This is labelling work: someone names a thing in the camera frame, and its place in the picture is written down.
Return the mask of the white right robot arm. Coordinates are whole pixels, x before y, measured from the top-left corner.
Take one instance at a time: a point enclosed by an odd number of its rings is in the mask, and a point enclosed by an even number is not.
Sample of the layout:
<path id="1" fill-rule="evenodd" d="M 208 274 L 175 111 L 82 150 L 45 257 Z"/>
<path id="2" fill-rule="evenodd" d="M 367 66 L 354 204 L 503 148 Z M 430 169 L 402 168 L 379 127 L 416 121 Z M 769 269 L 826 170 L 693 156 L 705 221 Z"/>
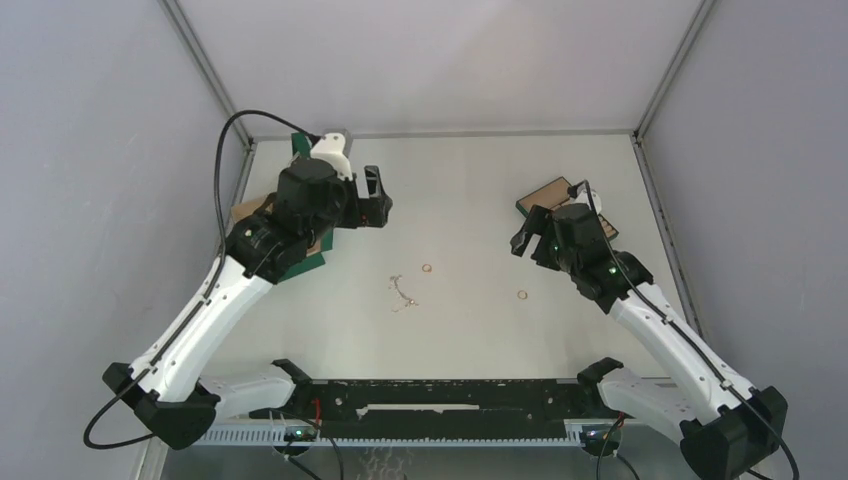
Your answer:
<path id="1" fill-rule="evenodd" d="M 674 383 L 663 388 L 606 357 L 580 372 L 579 406 L 610 409 L 678 444 L 701 479 L 735 479 L 781 446 L 788 402 L 759 389 L 723 361 L 667 302 L 632 254 L 614 249 L 598 214 L 585 203 L 556 210 L 533 206 L 510 241 L 522 256 L 532 236 L 539 266 L 566 273 L 578 292 L 625 327 Z"/>

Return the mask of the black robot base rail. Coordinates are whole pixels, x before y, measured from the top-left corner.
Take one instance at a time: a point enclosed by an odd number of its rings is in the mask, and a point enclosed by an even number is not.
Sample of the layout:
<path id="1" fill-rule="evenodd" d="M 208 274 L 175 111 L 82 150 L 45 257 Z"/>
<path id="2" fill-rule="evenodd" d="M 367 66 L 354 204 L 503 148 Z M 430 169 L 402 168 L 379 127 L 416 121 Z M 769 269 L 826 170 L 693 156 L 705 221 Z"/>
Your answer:
<path id="1" fill-rule="evenodd" d="M 621 413 L 575 379 L 324 379 L 289 360 L 277 366 L 294 376 L 295 390 L 281 407 L 249 418 L 305 418 L 326 434 L 550 433 L 552 424 L 612 423 Z"/>

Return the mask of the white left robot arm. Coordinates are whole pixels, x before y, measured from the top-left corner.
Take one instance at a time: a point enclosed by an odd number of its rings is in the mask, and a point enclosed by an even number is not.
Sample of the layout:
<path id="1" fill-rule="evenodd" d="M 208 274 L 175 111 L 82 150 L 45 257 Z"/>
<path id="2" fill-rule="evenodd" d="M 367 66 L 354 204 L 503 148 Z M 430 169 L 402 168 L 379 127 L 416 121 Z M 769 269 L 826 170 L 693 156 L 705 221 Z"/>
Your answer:
<path id="1" fill-rule="evenodd" d="M 114 362 L 104 383 L 150 434 L 174 450 L 201 439 L 219 420 L 279 408 L 290 417 L 311 407 L 311 388 L 286 360 L 256 373 L 202 372 L 248 310 L 337 229 L 382 228 L 393 206 L 379 168 L 364 168 L 368 194 L 328 161 L 298 158 L 276 192 L 235 223 L 202 286 L 163 335 L 131 363 Z"/>

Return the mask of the green jewelry box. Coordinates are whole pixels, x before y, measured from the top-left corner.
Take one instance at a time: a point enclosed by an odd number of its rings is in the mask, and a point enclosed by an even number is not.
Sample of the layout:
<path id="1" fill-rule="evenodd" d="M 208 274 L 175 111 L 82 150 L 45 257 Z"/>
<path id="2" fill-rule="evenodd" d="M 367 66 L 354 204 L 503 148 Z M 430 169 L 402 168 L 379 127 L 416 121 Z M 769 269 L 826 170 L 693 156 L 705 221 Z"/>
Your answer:
<path id="1" fill-rule="evenodd" d="M 298 157 L 311 158 L 310 150 L 321 136 L 312 140 L 298 135 L 293 141 L 293 158 L 286 166 Z M 326 232 L 286 232 L 277 227 L 273 223 L 273 202 L 278 176 L 275 189 L 237 220 L 226 235 L 223 255 L 216 266 L 222 274 L 248 280 L 259 278 L 274 285 L 309 269 L 320 256 L 324 238 L 335 228 Z"/>

